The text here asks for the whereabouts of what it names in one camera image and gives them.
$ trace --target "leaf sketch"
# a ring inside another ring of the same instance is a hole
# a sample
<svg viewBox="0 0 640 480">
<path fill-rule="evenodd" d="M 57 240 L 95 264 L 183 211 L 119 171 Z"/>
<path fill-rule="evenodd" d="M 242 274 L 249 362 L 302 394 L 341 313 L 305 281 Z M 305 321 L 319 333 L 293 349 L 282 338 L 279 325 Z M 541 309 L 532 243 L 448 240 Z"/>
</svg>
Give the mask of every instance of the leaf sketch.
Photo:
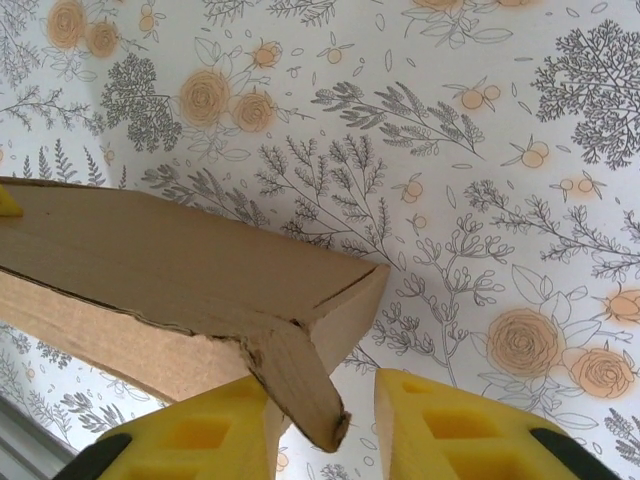
<svg viewBox="0 0 640 480">
<path fill-rule="evenodd" d="M 156 92 L 157 75 L 151 60 L 129 53 L 125 60 L 114 63 L 108 76 L 111 81 L 101 101 L 107 109 L 107 126 L 115 128 L 128 121 L 127 138 L 138 152 L 153 153 L 160 142 L 166 152 L 173 150 L 182 125 L 173 118 L 169 95 Z"/>
<path fill-rule="evenodd" d="M 147 169 L 142 181 L 149 183 L 153 190 L 161 190 L 163 197 L 181 205 L 199 208 L 256 227 L 269 223 L 254 200 L 249 200 L 238 188 L 225 190 L 206 168 L 195 175 L 187 175 L 185 180 L 174 167 L 164 164 L 155 169 Z"/>
<path fill-rule="evenodd" d="M 253 7 L 261 0 L 202 0 L 205 4 L 204 17 L 213 26 L 224 26 L 236 18 L 242 18 L 247 7 Z"/>
<path fill-rule="evenodd" d="M 280 148 L 263 145 L 259 154 L 267 170 L 256 174 L 262 196 L 287 191 L 296 195 L 294 216 L 282 231 L 324 248 L 333 248 L 339 238 L 344 253 L 360 258 L 377 254 L 397 268 L 386 248 L 391 236 L 389 206 L 375 195 L 383 186 L 387 165 L 375 158 L 371 139 L 364 135 L 357 141 L 347 135 L 342 142 L 332 141 L 328 154 L 317 152 L 313 138 L 296 143 L 287 137 L 287 145 L 296 161 L 293 168 Z"/>
<path fill-rule="evenodd" d="M 29 353 L 31 350 L 29 337 L 9 324 L 0 323 L 0 340 L 6 337 L 11 339 L 11 343 L 20 355 Z"/>
<path fill-rule="evenodd" d="M 73 360 L 71 355 L 47 345 L 42 341 L 38 341 L 36 350 L 40 352 L 40 358 L 47 359 L 49 360 L 49 363 L 56 364 L 60 370 L 64 370 L 68 367 L 69 363 Z"/>
<path fill-rule="evenodd" d="M 416 255 L 414 262 L 431 267 L 438 274 L 447 291 L 446 298 L 438 298 L 427 291 L 427 281 L 417 274 L 405 278 L 404 289 L 396 290 L 402 298 L 418 298 L 428 305 L 432 317 L 440 327 L 439 345 L 428 333 L 418 334 L 422 320 L 402 314 L 402 304 L 392 303 L 390 311 L 383 310 L 385 322 L 376 319 L 375 335 L 372 337 L 378 346 L 386 344 L 396 355 L 404 355 L 409 350 L 432 358 L 440 367 L 447 369 L 451 383 L 457 385 L 451 358 L 460 344 L 469 336 L 469 330 L 459 328 L 458 313 L 461 295 L 473 295 L 479 307 L 496 303 L 492 293 L 503 292 L 503 285 L 494 283 L 493 270 L 485 270 L 479 275 L 472 275 L 468 266 L 457 266 L 460 260 L 491 259 L 506 264 L 505 257 L 514 252 L 514 248 L 501 243 L 500 237 L 480 236 L 484 225 L 473 220 L 468 214 L 458 218 L 457 228 L 451 233 L 451 239 L 444 245 L 434 243 L 431 239 L 418 240 L 416 246 L 423 256 Z"/>
<path fill-rule="evenodd" d="M 604 159 L 612 170 L 631 165 L 640 152 L 638 33 L 605 20 L 587 32 L 571 30 L 556 46 L 561 56 L 545 58 L 532 83 L 542 92 L 538 118 L 584 117 L 572 139 L 585 163 Z"/>
<path fill-rule="evenodd" d="M 635 278 L 640 279 L 640 250 L 632 250 L 616 238 L 605 235 L 597 227 L 588 223 L 588 210 L 584 205 L 568 209 L 562 219 L 569 224 L 570 231 L 563 231 L 563 222 L 551 216 L 549 203 L 535 195 L 525 201 L 528 210 L 520 206 L 509 207 L 509 197 L 501 194 L 491 180 L 473 182 L 465 196 L 472 207 L 480 212 L 489 209 L 498 211 L 492 225 L 504 227 L 513 233 L 526 234 L 530 230 L 555 237 L 558 243 L 552 243 L 541 252 L 542 260 L 557 260 L 569 263 L 578 254 L 590 254 L 593 260 L 592 275 L 596 278 L 608 278 L 624 283 L 627 274 L 635 270 Z M 624 212 L 624 227 L 620 230 L 629 234 L 631 241 L 638 243 L 640 230 L 633 210 Z"/>
<path fill-rule="evenodd" d="M 360 344 L 356 345 L 356 348 L 343 360 L 342 364 L 355 367 L 356 372 L 360 372 L 362 375 L 375 372 L 380 368 L 378 362 L 371 358 Z"/>
<path fill-rule="evenodd" d="M 344 467 L 338 463 L 325 465 L 320 470 L 320 475 L 326 480 L 352 480 Z"/>
<path fill-rule="evenodd" d="M 65 393 L 60 403 L 67 407 L 69 413 L 78 418 L 82 428 L 91 433 L 105 432 L 126 422 L 115 404 L 99 407 L 96 410 L 91 399 L 82 392 L 73 395 Z"/>
<path fill-rule="evenodd" d="M 409 148 L 418 157 L 438 155 L 442 142 L 462 147 L 482 159 L 476 146 L 484 141 L 484 135 L 468 115 L 459 114 L 444 102 L 425 107 L 400 82 L 375 95 L 382 106 L 365 102 L 365 94 L 357 85 L 339 82 L 332 90 L 318 90 L 312 103 L 325 106 L 325 112 L 340 111 L 340 118 L 348 122 L 348 127 L 368 130 L 377 126 L 385 134 L 387 145 Z"/>
<path fill-rule="evenodd" d="M 46 96 L 40 93 L 40 87 L 29 86 L 18 94 L 12 105 L 0 105 L 0 115 L 18 120 L 28 131 L 32 129 L 32 119 L 29 114 L 39 116 L 45 121 L 48 130 L 58 124 L 65 130 L 73 130 L 76 123 L 86 128 L 92 135 L 97 136 L 104 131 L 102 115 L 90 113 L 88 104 L 61 103 L 62 89 L 51 90 Z"/>
<path fill-rule="evenodd" d="M 306 26 L 322 27 L 336 16 L 338 0 L 273 0 L 267 10 L 277 17 L 298 17 Z"/>
<path fill-rule="evenodd" d="M 27 22 L 35 20 L 39 4 L 40 0 L 0 0 L 0 72 L 12 88 L 41 65 L 37 47 L 20 38 Z"/>
<path fill-rule="evenodd" d="M 631 415 L 627 420 L 617 410 L 610 408 L 611 415 L 604 419 L 604 424 L 616 440 L 616 450 L 627 462 L 640 467 L 640 420 Z"/>
<path fill-rule="evenodd" d="M 52 424 L 55 424 L 63 437 L 62 440 L 67 445 L 71 446 L 68 435 L 71 430 L 71 419 L 69 418 L 69 413 L 65 412 L 57 403 L 54 403 L 53 406 L 51 406 L 41 393 L 34 390 L 29 392 L 29 398 L 27 401 L 31 407 L 32 415 L 38 420 L 40 425 L 49 429 Z"/>
<path fill-rule="evenodd" d="M 458 49 L 468 41 L 479 44 L 501 43 L 513 36 L 513 32 L 506 28 L 480 28 L 483 15 L 491 13 L 500 7 L 498 1 L 480 2 L 464 0 L 460 7 L 437 8 L 435 6 L 421 6 L 402 12 L 410 18 L 405 30 L 405 38 L 414 22 L 421 22 L 420 35 L 438 39 L 435 46 L 448 44 L 452 49 Z"/>
</svg>

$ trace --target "yellow clamp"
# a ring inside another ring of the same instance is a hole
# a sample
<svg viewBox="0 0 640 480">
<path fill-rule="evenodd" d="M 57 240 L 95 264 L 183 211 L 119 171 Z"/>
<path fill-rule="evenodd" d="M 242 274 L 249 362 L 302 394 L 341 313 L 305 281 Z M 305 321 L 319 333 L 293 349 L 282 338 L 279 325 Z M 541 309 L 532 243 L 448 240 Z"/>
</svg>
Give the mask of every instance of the yellow clamp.
<svg viewBox="0 0 640 480">
<path fill-rule="evenodd" d="M 0 185 L 0 217 L 21 217 L 23 213 L 7 189 Z"/>
</svg>

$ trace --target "gray fern illustration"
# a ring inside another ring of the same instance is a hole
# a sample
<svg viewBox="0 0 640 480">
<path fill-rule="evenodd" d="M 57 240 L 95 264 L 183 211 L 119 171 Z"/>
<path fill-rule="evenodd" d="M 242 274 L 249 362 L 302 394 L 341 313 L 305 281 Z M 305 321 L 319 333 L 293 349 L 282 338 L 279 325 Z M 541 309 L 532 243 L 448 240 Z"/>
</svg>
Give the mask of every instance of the gray fern illustration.
<svg viewBox="0 0 640 480">
<path fill-rule="evenodd" d="M 230 217 L 256 227 L 267 225 L 269 221 L 255 202 L 238 188 L 225 190 L 220 181 L 206 168 L 187 175 L 188 184 L 171 165 L 160 165 L 148 169 L 142 177 L 150 188 L 161 190 L 168 200 L 199 208 L 215 215 Z"/>
<path fill-rule="evenodd" d="M 332 90 L 318 90 L 312 103 L 325 106 L 325 112 L 340 111 L 348 127 L 378 127 L 387 145 L 408 148 L 417 157 L 438 155 L 442 143 L 451 143 L 482 159 L 476 147 L 484 141 L 484 135 L 468 115 L 459 114 L 444 102 L 425 107 L 400 82 L 388 86 L 386 92 L 375 92 L 375 96 L 380 106 L 366 101 L 357 85 L 339 82 Z"/>
<path fill-rule="evenodd" d="M 584 205 L 570 208 L 562 217 L 570 225 L 567 233 L 563 232 L 563 223 L 552 218 L 549 202 L 535 195 L 526 200 L 526 208 L 510 207 L 509 197 L 501 194 L 490 180 L 473 182 L 465 190 L 465 195 L 471 206 L 480 212 L 497 210 L 498 216 L 493 217 L 492 224 L 499 228 L 522 234 L 534 230 L 555 237 L 558 243 L 552 243 L 541 252 L 542 260 L 569 263 L 576 255 L 588 253 L 594 262 L 594 277 L 624 283 L 627 274 L 634 269 L 635 278 L 640 279 L 640 249 L 634 251 L 590 225 Z M 628 233 L 631 241 L 639 244 L 640 222 L 635 219 L 635 212 L 623 212 L 623 222 L 620 231 Z"/>
<path fill-rule="evenodd" d="M 422 253 L 414 256 L 414 261 L 420 266 L 435 270 L 446 291 L 445 298 L 439 298 L 429 291 L 433 287 L 427 285 L 431 285 L 433 280 L 427 282 L 424 276 L 416 273 L 404 279 L 404 288 L 396 290 L 401 298 L 417 298 L 426 304 L 440 328 L 437 345 L 427 332 L 419 333 L 424 320 L 404 315 L 400 302 L 393 302 L 389 310 L 383 310 L 384 321 L 376 319 L 373 327 L 375 333 L 372 338 L 378 346 L 386 345 L 398 356 L 412 351 L 433 359 L 438 366 L 447 370 L 453 386 L 457 385 L 457 381 L 451 358 L 469 336 L 469 330 L 462 328 L 458 320 L 460 297 L 472 295 L 475 304 L 484 307 L 495 304 L 493 294 L 505 289 L 503 285 L 493 281 L 495 271 L 485 270 L 480 274 L 472 274 L 469 265 L 458 264 L 464 260 L 489 259 L 504 265 L 507 263 L 505 258 L 515 250 L 501 243 L 500 237 L 486 235 L 482 238 L 480 233 L 483 228 L 483 223 L 473 220 L 472 215 L 468 214 L 458 218 L 457 228 L 444 245 L 435 243 L 430 238 L 416 242 Z"/>
<path fill-rule="evenodd" d="M 90 110 L 88 104 L 72 102 L 64 105 L 62 89 L 51 90 L 47 95 L 42 95 L 39 86 L 31 85 L 18 94 L 13 104 L 0 106 L 0 115 L 6 114 L 17 119 L 28 131 L 33 128 L 30 114 L 34 114 L 45 121 L 48 130 L 59 125 L 71 131 L 76 124 L 80 124 L 97 136 L 104 131 L 104 119 L 101 114 L 91 113 Z"/>
<path fill-rule="evenodd" d="M 277 17 L 298 17 L 306 26 L 321 27 L 336 16 L 338 0 L 273 0 L 267 10 Z"/>
<path fill-rule="evenodd" d="M 173 118 L 169 95 L 156 92 L 153 62 L 129 53 L 122 62 L 114 63 L 108 76 L 111 81 L 104 87 L 101 102 L 107 109 L 107 126 L 129 122 L 127 138 L 138 152 L 153 153 L 160 143 L 165 151 L 173 150 L 182 126 Z"/>
<path fill-rule="evenodd" d="M 0 0 L 0 72 L 16 88 L 33 69 L 40 67 L 38 48 L 20 37 L 29 20 L 35 20 L 39 0 Z"/>
<path fill-rule="evenodd" d="M 542 92 L 538 118 L 583 117 L 572 137 L 584 150 L 583 160 L 604 159 L 612 170 L 628 167 L 640 152 L 638 33 L 605 20 L 587 32 L 571 30 L 556 46 L 561 56 L 545 58 L 532 83 Z"/>
<path fill-rule="evenodd" d="M 42 341 L 38 341 L 36 350 L 40 352 L 40 358 L 49 360 L 49 363 L 56 364 L 60 370 L 68 367 L 69 363 L 73 360 L 71 355 L 62 352 L 51 345 L 47 345 Z"/>
<path fill-rule="evenodd" d="M 96 409 L 91 399 L 82 392 L 65 393 L 60 403 L 69 413 L 77 416 L 82 428 L 92 433 L 101 433 L 125 423 L 125 418 L 115 404 Z"/>
<path fill-rule="evenodd" d="M 640 467 L 640 420 L 634 415 L 627 420 L 615 409 L 610 408 L 611 415 L 604 419 L 607 429 L 619 440 L 616 450 L 627 462 Z"/>
<path fill-rule="evenodd" d="M 323 248 L 334 248 L 340 239 L 340 248 L 349 255 L 378 254 L 395 266 L 386 247 L 391 236 L 389 207 L 384 197 L 375 196 L 387 166 L 376 160 L 371 139 L 365 135 L 356 141 L 347 135 L 342 142 L 331 142 L 327 154 L 318 153 L 315 139 L 296 143 L 287 137 L 287 145 L 296 160 L 292 169 L 279 147 L 263 145 L 259 154 L 267 170 L 256 174 L 262 196 L 288 191 L 296 195 L 295 213 L 282 231 Z"/>
</svg>

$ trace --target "corrugated cardboard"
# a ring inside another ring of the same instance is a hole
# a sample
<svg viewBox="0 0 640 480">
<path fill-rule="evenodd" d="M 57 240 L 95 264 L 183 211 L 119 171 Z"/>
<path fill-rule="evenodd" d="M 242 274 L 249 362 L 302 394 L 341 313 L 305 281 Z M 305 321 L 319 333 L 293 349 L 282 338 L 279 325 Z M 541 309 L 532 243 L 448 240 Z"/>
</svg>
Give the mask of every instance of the corrugated cardboard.
<svg viewBox="0 0 640 480">
<path fill-rule="evenodd" d="M 0 178 L 0 318 L 168 401 L 249 371 L 315 445 L 388 267 L 140 192 Z"/>
</svg>

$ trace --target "botanical line drawing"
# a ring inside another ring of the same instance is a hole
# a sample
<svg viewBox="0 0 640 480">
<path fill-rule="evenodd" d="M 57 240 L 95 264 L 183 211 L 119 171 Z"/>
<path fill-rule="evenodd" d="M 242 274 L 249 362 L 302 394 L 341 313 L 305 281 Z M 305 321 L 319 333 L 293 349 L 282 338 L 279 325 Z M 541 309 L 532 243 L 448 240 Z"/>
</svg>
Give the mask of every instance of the botanical line drawing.
<svg viewBox="0 0 640 480">
<path fill-rule="evenodd" d="M 483 259 L 505 264 L 505 257 L 515 250 L 501 243 L 500 237 L 487 235 L 482 238 L 480 232 L 483 228 L 482 223 L 476 222 L 471 214 L 467 214 L 458 218 L 457 228 L 444 246 L 434 243 L 430 238 L 416 241 L 422 256 L 414 256 L 414 262 L 433 268 L 440 275 L 447 292 L 446 298 L 438 298 L 428 292 L 425 278 L 415 273 L 404 280 L 404 289 L 396 290 L 396 294 L 401 298 L 418 298 L 428 305 L 440 328 L 441 338 L 438 346 L 428 333 L 419 336 L 421 319 L 403 315 L 403 305 L 400 302 L 392 303 L 389 310 L 383 310 L 385 321 L 376 319 L 373 327 L 375 334 L 372 338 L 378 346 L 385 344 L 391 350 L 395 350 L 396 355 L 404 355 L 411 350 L 432 358 L 437 365 L 447 370 L 453 386 L 457 385 L 457 381 L 451 359 L 469 335 L 469 330 L 460 328 L 458 321 L 460 297 L 470 294 L 475 304 L 483 307 L 495 304 L 496 300 L 491 294 L 503 292 L 505 289 L 503 285 L 494 283 L 492 277 L 495 271 L 485 270 L 474 276 L 469 272 L 468 266 L 457 264 L 461 260 Z"/>
<path fill-rule="evenodd" d="M 448 44 L 452 49 L 464 46 L 467 41 L 480 44 L 500 43 L 513 35 L 506 28 L 479 29 L 483 15 L 489 14 L 500 7 L 500 2 L 477 2 L 464 0 L 463 2 L 432 2 L 431 0 L 416 0 L 420 7 L 402 12 L 410 19 L 405 31 L 405 38 L 414 22 L 420 22 L 423 29 L 420 32 L 425 37 L 437 38 L 435 46 Z"/>
<path fill-rule="evenodd" d="M 565 115 L 584 116 L 573 141 L 588 164 L 604 163 L 612 170 L 631 165 L 640 152 L 640 79 L 636 59 L 640 42 L 635 32 L 605 20 L 583 32 L 571 30 L 557 39 L 562 55 L 547 57 L 532 83 L 542 92 L 538 118 L 543 122 Z"/>
<path fill-rule="evenodd" d="M 640 420 L 631 415 L 626 419 L 614 408 L 610 408 L 611 415 L 604 419 L 604 424 L 616 440 L 616 450 L 627 462 L 640 467 Z"/>
<path fill-rule="evenodd" d="M 69 157 L 62 148 L 62 141 L 58 138 L 54 146 L 54 158 L 53 168 L 47 159 L 47 153 L 49 148 L 46 146 L 40 147 L 38 152 L 38 175 L 41 180 L 57 180 L 64 183 L 82 183 L 78 180 L 78 170 L 74 167 L 73 163 L 69 160 Z M 84 147 L 85 158 L 87 160 L 88 175 L 87 184 L 100 187 L 105 184 L 106 177 L 103 176 L 100 171 L 98 163 L 93 159 L 93 156 L 89 150 Z M 35 178 L 33 168 L 31 166 L 31 158 L 27 155 L 23 162 L 21 178 Z"/>
<path fill-rule="evenodd" d="M 262 146 L 259 154 L 267 170 L 256 174 L 261 195 L 275 197 L 287 191 L 296 195 L 295 214 L 281 229 L 324 248 L 333 248 L 340 239 L 343 252 L 360 258 L 380 255 L 398 268 L 386 248 L 391 236 L 389 207 L 383 196 L 376 195 L 387 165 L 375 158 L 371 139 L 364 135 L 357 141 L 347 135 L 342 142 L 332 141 L 324 155 L 318 154 L 315 139 L 296 143 L 287 137 L 287 144 L 297 163 L 293 169 L 280 148 Z M 332 211 L 333 206 L 340 214 Z"/>
<path fill-rule="evenodd" d="M 564 263 L 578 254 L 588 253 L 593 260 L 592 275 L 596 278 L 609 278 L 624 283 L 630 270 L 635 269 L 635 278 L 640 279 L 640 250 L 621 244 L 614 237 L 605 235 L 587 220 L 588 210 L 584 205 L 571 207 L 563 220 L 570 225 L 570 232 L 562 231 L 563 223 L 551 217 L 549 203 L 535 195 L 525 203 L 528 211 L 516 205 L 509 207 L 509 197 L 501 194 L 490 180 L 473 182 L 465 196 L 472 207 L 480 212 L 495 209 L 499 215 L 493 217 L 493 225 L 504 227 L 513 233 L 526 234 L 537 230 L 555 237 L 558 243 L 552 243 L 541 252 L 542 260 L 558 260 Z M 632 243 L 640 244 L 640 223 L 635 220 L 633 210 L 623 212 L 624 226 Z"/>
<path fill-rule="evenodd" d="M 40 92 L 38 86 L 28 86 L 17 94 L 13 104 L 0 105 L 0 116 L 7 115 L 18 120 L 28 131 L 33 128 L 29 114 L 39 116 L 45 121 L 48 130 L 60 125 L 65 130 L 73 130 L 76 124 L 82 125 L 92 135 L 97 136 L 104 130 L 104 119 L 97 112 L 90 112 L 88 104 L 61 102 L 62 89 L 51 90 L 47 95 Z"/>
<path fill-rule="evenodd" d="M 148 169 L 142 177 L 154 190 L 161 190 L 168 200 L 190 205 L 201 210 L 230 217 L 250 225 L 261 227 L 268 224 L 260 207 L 238 188 L 225 191 L 220 181 L 206 168 L 186 180 L 173 166 L 164 164 Z"/>
<path fill-rule="evenodd" d="M 332 90 L 318 90 L 312 103 L 324 105 L 325 112 L 340 111 L 348 127 L 367 130 L 379 126 L 387 145 L 409 148 L 415 156 L 438 155 L 443 142 L 482 159 L 476 146 L 484 141 L 484 135 L 468 115 L 444 102 L 425 108 L 407 86 L 400 82 L 396 86 L 400 90 L 388 86 L 386 92 L 375 92 L 382 106 L 365 102 L 360 87 L 349 82 L 339 82 Z"/>
<path fill-rule="evenodd" d="M 155 152 L 162 142 L 165 151 L 172 150 L 182 133 L 182 125 L 174 120 L 169 95 L 156 92 L 157 75 L 153 62 L 129 53 L 115 62 L 108 73 L 110 83 L 102 92 L 101 105 L 107 109 L 107 126 L 115 128 L 128 121 L 127 138 L 136 151 Z"/>
<path fill-rule="evenodd" d="M 0 0 L 0 71 L 12 88 L 40 67 L 38 48 L 20 37 L 27 31 L 27 22 L 35 20 L 40 0 Z"/>
<path fill-rule="evenodd" d="M 494 368 L 478 375 L 489 383 L 485 392 L 498 389 L 501 402 L 565 428 L 595 428 L 591 417 L 558 409 L 566 398 L 584 393 L 602 398 L 625 393 L 633 381 L 633 360 L 626 352 L 624 358 L 609 352 L 608 342 L 604 349 L 585 349 L 596 335 L 615 338 L 600 330 L 599 320 L 575 319 L 574 304 L 588 297 L 587 287 L 563 292 L 548 276 L 520 265 L 512 266 L 512 278 L 529 306 L 503 313 L 487 333 L 471 333 L 476 351 Z"/>
<path fill-rule="evenodd" d="M 82 428 L 92 433 L 105 432 L 126 422 L 115 404 L 101 406 L 96 411 L 91 399 L 82 392 L 73 395 L 65 393 L 60 403 L 67 407 L 69 413 L 77 416 Z"/>
</svg>

